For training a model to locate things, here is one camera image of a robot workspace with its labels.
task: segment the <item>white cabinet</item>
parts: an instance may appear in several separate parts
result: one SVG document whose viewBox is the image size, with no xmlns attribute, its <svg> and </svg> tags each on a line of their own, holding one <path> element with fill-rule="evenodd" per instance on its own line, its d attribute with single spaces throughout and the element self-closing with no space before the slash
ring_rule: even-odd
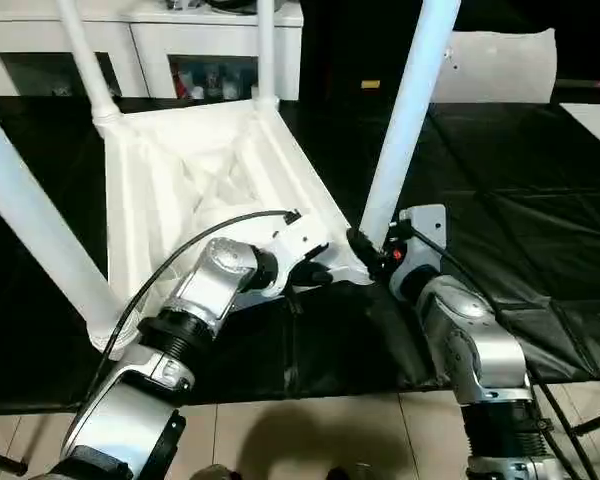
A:
<svg viewBox="0 0 600 480">
<path fill-rule="evenodd" d="M 87 22 L 111 91 L 146 96 L 129 25 Z M 0 22 L 0 95 L 71 95 L 84 87 L 59 21 Z"/>
<path fill-rule="evenodd" d="M 256 16 L 221 13 L 208 5 L 170 11 L 165 0 L 76 2 L 113 93 L 211 100 L 251 96 L 257 83 Z M 275 24 L 276 93 L 296 100 L 299 1 L 287 0 Z M 0 95 L 82 93 L 69 52 L 54 0 L 0 0 Z"/>
<path fill-rule="evenodd" d="M 158 98 L 205 95 L 250 98 L 257 83 L 257 27 L 245 25 L 131 26 L 149 94 Z M 297 100 L 301 29 L 277 27 L 276 94 Z"/>
</svg>

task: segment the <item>black cable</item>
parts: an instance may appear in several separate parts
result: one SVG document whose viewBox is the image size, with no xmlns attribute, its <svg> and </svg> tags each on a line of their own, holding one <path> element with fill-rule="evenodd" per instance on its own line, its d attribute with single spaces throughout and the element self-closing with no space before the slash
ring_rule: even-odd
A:
<svg viewBox="0 0 600 480">
<path fill-rule="evenodd" d="M 513 334 L 511 325 L 509 324 L 506 317 L 502 314 L 502 310 L 500 309 L 500 306 L 498 305 L 498 303 L 495 301 L 493 296 L 485 288 L 482 287 L 480 282 L 478 280 L 476 280 L 475 276 L 467 268 L 464 267 L 462 262 L 460 262 L 451 253 L 447 252 L 440 245 L 438 245 L 433 240 L 431 240 L 429 237 L 427 237 L 426 235 L 419 232 L 418 230 L 416 230 L 413 227 L 411 227 L 411 233 L 414 237 L 416 237 L 418 240 L 420 240 L 422 243 L 427 245 L 429 248 L 431 248 L 436 253 L 438 253 L 442 258 L 444 258 L 450 264 L 452 264 L 469 281 L 469 283 L 472 284 L 473 288 L 475 288 L 478 291 L 478 293 L 480 295 L 482 295 L 482 297 L 486 300 L 486 302 L 489 304 L 489 306 L 493 310 L 496 322 L 498 322 L 498 324 L 500 324 L 500 326 L 502 326 L 502 328 L 504 328 L 505 330 L 507 330 L 508 332 Z M 575 451 L 578 455 L 578 458 L 582 462 L 582 466 L 584 467 L 585 471 L 587 472 L 587 475 L 589 476 L 589 478 L 591 480 L 598 480 L 598 475 L 597 475 L 595 469 L 593 468 L 593 465 L 591 463 L 591 460 L 589 459 L 589 456 L 584 451 L 584 448 L 582 448 L 580 439 L 577 437 L 577 435 L 575 435 L 573 433 L 571 424 L 569 423 L 569 420 L 567 420 L 567 417 L 564 414 L 564 411 L 562 410 L 562 408 L 560 407 L 560 404 L 558 403 L 556 398 L 553 396 L 553 393 L 551 392 L 551 390 L 549 389 L 547 384 L 542 381 L 542 378 L 541 378 L 538 370 L 530 362 L 527 362 L 527 371 L 529 372 L 529 376 L 532 378 L 532 380 L 540 387 L 540 389 L 542 390 L 544 395 L 547 397 L 547 400 L 549 401 L 551 408 L 556 413 L 556 416 L 558 417 L 560 424 L 564 428 L 565 433 L 569 437 L 569 440 L 571 441 L 571 444 L 573 445 L 573 448 L 575 449 Z M 538 411 L 540 411 L 540 405 L 538 404 L 537 400 L 534 403 L 535 403 L 535 407 L 538 408 Z M 558 448 L 557 451 L 554 450 L 554 453 L 556 455 L 556 458 L 558 458 L 558 460 L 563 459 L 563 460 L 567 461 L 567 464 L 563 464 L 564 469 L 567 471 L 569 471 L 569 470 L 575 471 L 573 469 L 573 466 L 571 465 L 571 463 L 566 459 L 564 452 L 562 452 L 562 450 L 560 450 L 560 448 L 557 446 L 556 442 L 552 441 L 551 443 L 550 442 L 547 442 L 547 443 L 549 444 L 550 447 L 551 447 L 551 443 L 553 443 L 554 446 Z"/>
<path fill-rule="evenodd" d="M 531 398 L 533 399 L 534 406 L 538 409 L 537 412 L 541 415 L 540 403 L 538 403 L 538 396 L 536 395 L 536 391 L 533 388 L 531 389 Z M 566 457 L 565 453 L 562 451 L 562 449 L 558 445 L 558 442 L 556 442 L 556 439 L 553 437 L 549 429 L 543 428 L 541 431 L 544 440 L 547 442 L 547 445 L 549 445 L 549 448 L 554 453 L 554 455 L 564 468 L 565 472 L 567 472 L 567 474 L 569 475 L 569 478 L 571 478 L 571 480 L 580 480 L 580 475 L 578 474 L 578 472 L 576 472 L 575 468 L 573 467 L 573 464 Z"/>
<path fill-rule="evenodd" d="M 118 323 L 116 324 L 115 328 L 111 332 L 111 336 L 109 337 L 109 340 L 107 341 L 107 345 L 106 345 L 105 349 L 102 351 L 102 356 L 100 357 L 100 363 L 98 364 L 98 368 L 96 368 L 96 371 L 93 374 L 93 378 L 91 379 L 91 383 L 89 384 L 87 394 L 85 395 L 85 401 L 88 400 L 89 398 L 91 398 L 91 395 L 93 395 L 93 393 L 100 381 L 100 376 L 102 375 L 102 371 L 104 370 L 104 367 L 107 364 L 107 359 L 109 358 L 109 355 L 111 355 L 113 346 L 115 345 L 116 340 L 118 340 L 118 335 L 120 335 L 120 332 L 124 328 L 124 325 L 127 322 L 127 318 L 129 317 L 131 312 L 136 308 L 136 306 L 138 305 L 138 303 L 140 302 L 142 297 L 144 297 L 144 295 L 147 293 L 149 288 L 151 288 L 151 286 L 156 282 L 156 280 L 158 280 L 160 275 L 162 275 L 162 273 L 167 268 L 169 268 L 169 266 L 175 261 L 176 258 L 178 258 L 186 250 L 191 248 L 193 245 L 198 243 L 203 238 L 211 235 L 212 233 L 217 232 L 218 230 L 220 230 L 222 228 L 228 227 L 229 225 L 243 222 L 245 220 L 251 220 L 252 218 L 285 216 L 285 215 L 294 215 L 294 212 L 290 212 L 288 210 L 264 210 L 261 212 L 247 213 L 246 215 L 240 215 L 238 217 L 234 217 L 229 220 L 225 220 L 224 222 L 221 222 L 217 225 L 214 225 L 213 227 L 206 229 L 205 231 L 199 233 L 195 237 L 191 238 L 190 240 L 187 240 L 185 243 L 180 245 L 162 263 L 162 265 L 160 265 L 156 269 L 156 271 L 153 272 L 153 274 L 149 277 L 149 279 L 146 282 L 144 282 L 142 287 L 140 287 L 140 290 L 138 290 L 138 293 L 136 293 L 133 296 L 133 298 L 129 301 L 129 303 L 127 304 L 125 309 L 122 311 L 122 314 L 120 315 Z"/>
</svg>

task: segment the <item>silver robot arm segment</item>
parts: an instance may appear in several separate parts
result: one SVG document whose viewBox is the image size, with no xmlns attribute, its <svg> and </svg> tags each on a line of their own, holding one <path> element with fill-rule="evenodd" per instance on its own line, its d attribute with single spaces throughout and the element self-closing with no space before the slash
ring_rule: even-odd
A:
<svg viewBox="0 0 600 480">
<path fill-rule="evenodd" d="M 444 248 L 442 205 L 411 208 L 400 220 Z M 436 369 L 450 380 L 471 447 L 468 478 L 562 480 L 561 465 L 545 449 L 547 423 L 533 402 L 520 343 L 480 295 L 440 273 L 438 253 L 414 237 L 407 244 L 390 288 L 415 306 Z"/>
<path fill-rule="evenodd" d="M 78 414 L 61 457 L 75 463 L 77 455 L 91 465 L 109 458 L 126 464 L 129 480 L 164 477 L 184 430 L 177 407 L 193 388 L 196 362 L 258 268 L 251 245 L 209 241 L 160 313 L 142 321 L 140 343 L 125 351 Z"/>
<path fill-rule="evenodd" d="M 236 296 L 282 291 L 296 266 L 327 248 L 326 232 L 315 225 L 310 216 L 298 215 L 262 249 L 228 238 L 210 240 L 160 312 L 142 320 L 140 342 L 127 348 L 78 413 L 61 462 L 49 475 L 164 478 L 185 427 L 177 408 Z"/>
</svg>

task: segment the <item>metal bracket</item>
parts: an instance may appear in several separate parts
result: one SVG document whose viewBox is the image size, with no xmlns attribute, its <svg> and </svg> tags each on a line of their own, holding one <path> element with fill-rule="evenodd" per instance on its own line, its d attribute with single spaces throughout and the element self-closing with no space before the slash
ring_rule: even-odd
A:
<svg viewBox="0 0 600 480">
<path fill-rule="evenodd" d="M 293 267 L 305 260 L 312 252 L 320 251 L 328 245 L 327 230 L 322 222 L 312 215 L 304 215 L 280 230 L 273 241 L 263 248 L 276 258 L 278 275 L 260 294 L 268 298 L 280 295 L 287 286 Z"/>
<path fill-rule="evenodd" d="M 411 226 L 433 240 L 442 248 L 447 246 L 446 210 L 444 205 L 420 205 L 400 211 L 400 222 L 410 221 Z M 407 240 L 407 254 L 404 261 L 393 272 L 389 280 L 389 290 L 398 300 L 406 300 L 400 293 L 405 277 L 422 265 L 431 265 L 440 270 L 440 255 L 415 237 Z"/>
</svg>

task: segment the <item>table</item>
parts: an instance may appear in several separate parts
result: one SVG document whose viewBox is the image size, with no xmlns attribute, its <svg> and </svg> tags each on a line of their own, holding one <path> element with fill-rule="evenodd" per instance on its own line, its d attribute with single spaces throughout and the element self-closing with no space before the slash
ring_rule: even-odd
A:
<svg viewBox="0 0 600 480">
<path fill-rule="evenodd" d="M 356 225 L 387 115 L 284 102 L 281 114 Z M 0 123 L 104 272 L 103 148 L 88 103 L 0 98 Z M 556 105 L 433 105 L 399 206 L 432 202 L 448 208 L 452 253 L 490 286 L 546 381 L 600 379 L 600 141 Z M 382 287 L 335 284 L 300 300 L 300 315 L 285 301 L 231 315 L 190 403 L 445 386 L 417 319 Z M 0 413 L 75 410 L 97 358 L 0 219 Z"/>
</svg>

